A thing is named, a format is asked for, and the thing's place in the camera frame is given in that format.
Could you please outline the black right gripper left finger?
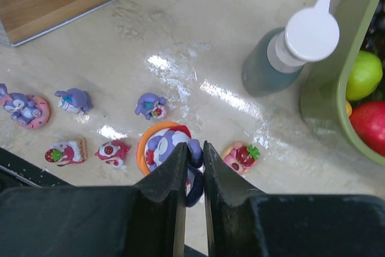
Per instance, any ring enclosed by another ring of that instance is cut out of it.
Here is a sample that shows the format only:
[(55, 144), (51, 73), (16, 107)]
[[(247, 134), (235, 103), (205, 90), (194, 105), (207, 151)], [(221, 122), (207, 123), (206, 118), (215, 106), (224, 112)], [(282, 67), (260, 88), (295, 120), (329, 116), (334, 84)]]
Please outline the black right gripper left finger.
[(2, 256), (183, 256), (187, 145), (130, 186), (1, 193)]

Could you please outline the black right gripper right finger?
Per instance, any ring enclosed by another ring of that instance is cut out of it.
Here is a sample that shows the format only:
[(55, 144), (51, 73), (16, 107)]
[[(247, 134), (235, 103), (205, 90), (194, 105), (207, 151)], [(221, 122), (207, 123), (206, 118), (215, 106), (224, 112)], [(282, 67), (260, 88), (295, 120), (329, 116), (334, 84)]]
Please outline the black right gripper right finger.
[(384, 200), (266, 194), (203, 147), (209, 256), (383, 256)]

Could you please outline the purple bunny with tube toy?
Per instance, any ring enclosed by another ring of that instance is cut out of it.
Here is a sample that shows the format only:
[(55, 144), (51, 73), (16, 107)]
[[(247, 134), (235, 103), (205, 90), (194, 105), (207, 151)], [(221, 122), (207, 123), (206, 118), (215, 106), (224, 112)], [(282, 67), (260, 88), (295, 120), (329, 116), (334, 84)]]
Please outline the purple bunny with tube toy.
[(58, 108), (73, 114), (85, 114), (93, 108), (91, 97), (85, 90), (70, 88), (66, 91), (58, 90), (55, 96), (61, 98)]

